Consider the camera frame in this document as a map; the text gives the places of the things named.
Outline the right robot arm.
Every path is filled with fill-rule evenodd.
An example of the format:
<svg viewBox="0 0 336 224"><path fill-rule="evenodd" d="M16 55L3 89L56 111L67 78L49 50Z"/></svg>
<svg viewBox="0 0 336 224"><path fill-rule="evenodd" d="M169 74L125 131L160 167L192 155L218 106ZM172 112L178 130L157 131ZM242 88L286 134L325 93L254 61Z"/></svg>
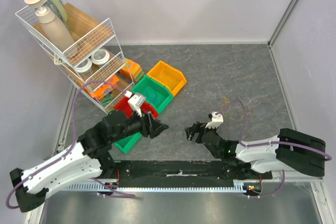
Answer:
<svg viewBox="0 0 336 224"><path fill-rule="evenodd" d="M325 175L327 161L325 141L292 129L283 128L279 134L254 142L223 139L216 128L195 122L185 128L187 140L203 144L214 158L240 169L248 179L273 170L295 170L311 177Z"/></svg>

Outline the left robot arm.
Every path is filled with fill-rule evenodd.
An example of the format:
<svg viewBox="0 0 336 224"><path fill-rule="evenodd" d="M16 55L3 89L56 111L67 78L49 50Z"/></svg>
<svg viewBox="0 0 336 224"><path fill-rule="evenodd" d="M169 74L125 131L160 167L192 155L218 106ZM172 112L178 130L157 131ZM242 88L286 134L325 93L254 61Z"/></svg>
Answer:
<svg viewBox="0 0 336 224"><path fill-rule="evenodd" d="M30 169L12 170L13 190L10 194L15 195L21 212L32 211L73 183L111 178L115 173L114 161L109 154L113 143L136 133L155 138L168 128L150 112L133 113L128 118L123 111L113 110L52 158Z"/></svg>

